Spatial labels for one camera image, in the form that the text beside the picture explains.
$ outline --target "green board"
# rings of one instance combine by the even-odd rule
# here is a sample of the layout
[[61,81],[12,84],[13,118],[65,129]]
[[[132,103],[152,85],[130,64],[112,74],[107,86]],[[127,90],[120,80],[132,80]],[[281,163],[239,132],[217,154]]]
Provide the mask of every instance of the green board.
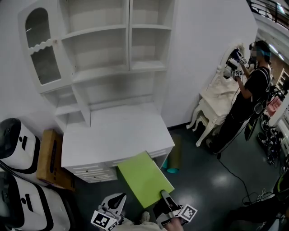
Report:
[[118,167],[144,208],[161,199],[161,190],[168,193],[174,190],[147,152],[129,158],[118,164]]

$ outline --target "railing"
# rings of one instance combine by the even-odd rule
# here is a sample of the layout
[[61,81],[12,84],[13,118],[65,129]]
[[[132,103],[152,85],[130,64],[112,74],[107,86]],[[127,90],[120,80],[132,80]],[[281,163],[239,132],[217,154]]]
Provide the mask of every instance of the railing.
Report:
[[247,0],[251,11],[289,30],[289,9],[271,0]]

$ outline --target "white cabinet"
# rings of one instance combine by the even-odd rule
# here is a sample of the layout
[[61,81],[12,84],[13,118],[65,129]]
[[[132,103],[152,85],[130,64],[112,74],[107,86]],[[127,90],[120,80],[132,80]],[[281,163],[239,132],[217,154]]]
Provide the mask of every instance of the white cabinet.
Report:
[[119,162],[145,150],[161,166],[174,146],[160,116],[174,9],[175,0],[38,0],[19,13],[33,83],[64,133],[63,167],[81,179],[114,180]]

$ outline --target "floor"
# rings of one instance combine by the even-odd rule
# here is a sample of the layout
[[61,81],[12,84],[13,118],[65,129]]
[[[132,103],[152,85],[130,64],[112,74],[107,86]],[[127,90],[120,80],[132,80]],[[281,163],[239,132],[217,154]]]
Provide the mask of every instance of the floor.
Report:
[[[184,226],[185,231],[216,231],[222,230],[223,219],[231,209],[242,206],[246,191],[241,181],[232,176],[211,155],[205,143],[197,148],[197,142],[202,133],[201,126],[196,132],[183,128],[170,132],[182,137],[182,165],[178,174],[164,172],[165,176],[175,187],[172,198],[179,204],[190,204],[198,210],[191,223]],[[265,154],[256,141],[260,131],[258,123],[251,139],[246,142],[241,133],[222,153],[221,161],[233,173],[241,177],[249,193],[261,194],[262,189],[272,191],[279,178],[279,168],[274,168],[266,162]],[[124,192],[127,194],[124,208],[126,217],[137,220],[143,211],[141,204],[131,192],[129,186],[118,172],[119,180],[88,184],[78,179],[74,198],[83,218],[83,230],[96,228],[90,224],[94,210],[108,195]]]

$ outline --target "cardboard box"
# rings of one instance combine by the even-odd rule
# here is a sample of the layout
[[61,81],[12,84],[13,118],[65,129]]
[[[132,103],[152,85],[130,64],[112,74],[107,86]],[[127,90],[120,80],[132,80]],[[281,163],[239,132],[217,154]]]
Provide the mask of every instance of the cardboard box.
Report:
[[74,175],[61,167],[62,137],[45,130],[40,145],[37,178],[61,189],[75,191]]

